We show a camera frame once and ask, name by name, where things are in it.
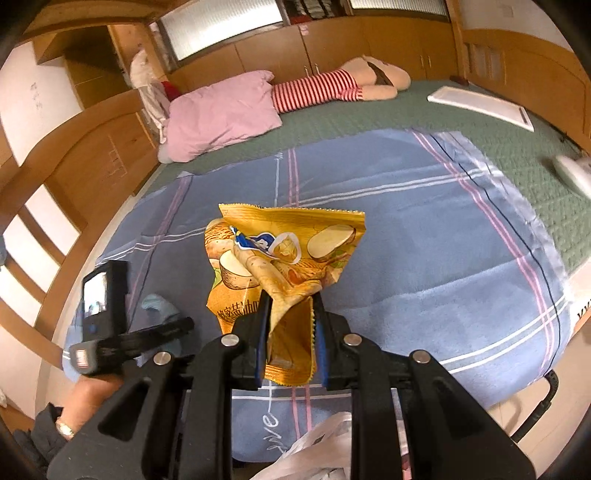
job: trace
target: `wooden headboard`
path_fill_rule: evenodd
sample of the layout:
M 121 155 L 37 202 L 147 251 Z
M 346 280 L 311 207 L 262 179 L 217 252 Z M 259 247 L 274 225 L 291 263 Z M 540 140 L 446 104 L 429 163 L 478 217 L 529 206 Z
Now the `wooden headboard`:
M 30 325 L 0 299 L 0 325 L 58 368 L 61 348 L 51 340 L 73 283 L 115 213 L 158 165 L 156 144 L 142 121 L 141 109 L 136 90 L 121 93 L 84 110 L 49 133 L 31 150 L 21 167 L 16 166 L 14 159 L 0 164 L 0 232 L 19 217 L 59 265 L 45 291 L 10 257 L 8 249 L 9 273 L 41 308 L 34 325 Z M 66 254 L 56 247 L 25 205 L 42 185 L 79 232 Z
M 591 82 L 576 55 L 531 35 L 463 30 L 468 80 L 523 105 L 591 151 Z

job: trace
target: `camera screen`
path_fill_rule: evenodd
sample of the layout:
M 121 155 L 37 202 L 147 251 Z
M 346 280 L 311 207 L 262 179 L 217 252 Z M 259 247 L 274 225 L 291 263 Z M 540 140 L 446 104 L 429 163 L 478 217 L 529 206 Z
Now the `camera screen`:
M 99 273 L 84 284 L 84 317 L 104 312 L 107 308 L 107 274 Z

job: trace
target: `human hand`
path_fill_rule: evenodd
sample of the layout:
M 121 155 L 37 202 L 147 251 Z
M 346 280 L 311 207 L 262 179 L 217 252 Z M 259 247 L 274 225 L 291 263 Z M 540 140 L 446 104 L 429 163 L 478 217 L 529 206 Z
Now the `human hand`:
M 123 378 L 120 375 L 81 375 L 64 403 L 61 421 L 77 433 L 122 384 Z

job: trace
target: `pink pillow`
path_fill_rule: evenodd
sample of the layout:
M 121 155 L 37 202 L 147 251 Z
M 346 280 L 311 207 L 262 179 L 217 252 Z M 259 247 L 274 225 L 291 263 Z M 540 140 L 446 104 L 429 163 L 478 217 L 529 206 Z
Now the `pink pillow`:
M 272 78 L 266 70 L 242 73 L 172 101 L 167 130 L 170 158 L 188 162 L 280 127 L 271 99 Z

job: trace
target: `plush doll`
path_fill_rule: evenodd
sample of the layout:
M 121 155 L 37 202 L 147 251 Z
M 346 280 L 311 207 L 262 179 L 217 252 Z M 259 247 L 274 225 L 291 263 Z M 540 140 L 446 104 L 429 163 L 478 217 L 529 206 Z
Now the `plush doll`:
M 373 57 L 357 57 L 338 70 L 274 85 L 273 105 L 278 113 L 342 100 L 388 100 L 410 86 L 410 75 Z

